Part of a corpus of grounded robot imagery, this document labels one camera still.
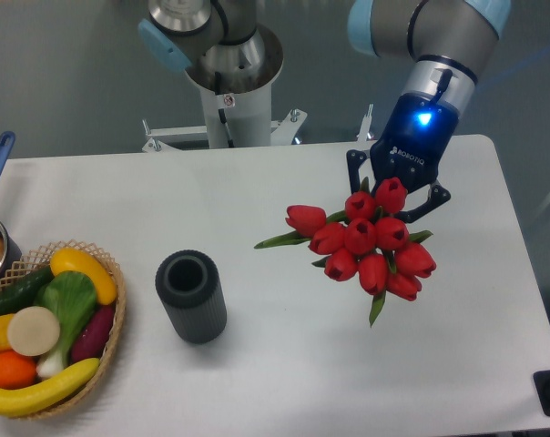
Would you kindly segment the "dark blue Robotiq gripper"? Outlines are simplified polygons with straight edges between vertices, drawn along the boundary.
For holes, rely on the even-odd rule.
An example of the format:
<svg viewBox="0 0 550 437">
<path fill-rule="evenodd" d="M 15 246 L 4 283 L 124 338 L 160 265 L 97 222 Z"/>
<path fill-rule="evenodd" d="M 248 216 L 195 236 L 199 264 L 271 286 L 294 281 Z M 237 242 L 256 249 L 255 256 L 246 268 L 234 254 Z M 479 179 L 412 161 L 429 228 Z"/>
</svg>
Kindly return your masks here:
<svg viewBox="0 0 550 437">
<path fill-rule="evenodd" d="M 350 149 L 346 163 L 351 193 L 372 193 L 370 179 L 360 168 L 369 159 L 375 186 L 398 178 L 410 193 L 429 185 L 422 205 L 398 212 L 395 217 L 411 224 L 447 203 L 452 195 L 438 180 L 443 153 L 459 122 L 455 110 L 415 94 L 400 96 L 371 150 Z"/>
</svg>

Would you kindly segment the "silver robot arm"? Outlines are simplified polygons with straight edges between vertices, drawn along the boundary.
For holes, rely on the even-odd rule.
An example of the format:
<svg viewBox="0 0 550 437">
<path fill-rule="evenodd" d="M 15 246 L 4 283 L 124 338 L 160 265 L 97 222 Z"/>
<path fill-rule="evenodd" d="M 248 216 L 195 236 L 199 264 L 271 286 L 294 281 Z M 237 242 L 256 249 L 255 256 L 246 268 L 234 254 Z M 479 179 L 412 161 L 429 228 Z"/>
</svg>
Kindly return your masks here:
<svg viewBox="0 0 550 437">
<path fill-rule="evenodd" d="M 447 202 L 438 166 L 479 76 L 502 36 L 507 1 L 357 1 L 348 17 L 351 46 L 370 56 L 408 56 L 414 66 L 380 138 L 347 156 L 352 189 L 372 165 L 376 182 L 398 178 L 409 192 L 428 188 L 412 223 Z M 283 65 L 279 39 L 257 20 L 253 1 L 151 1 L 138 33 L 167 70 L 198 88 L 213 148 L 275 145 L 271 86 Z"/>
</svg>

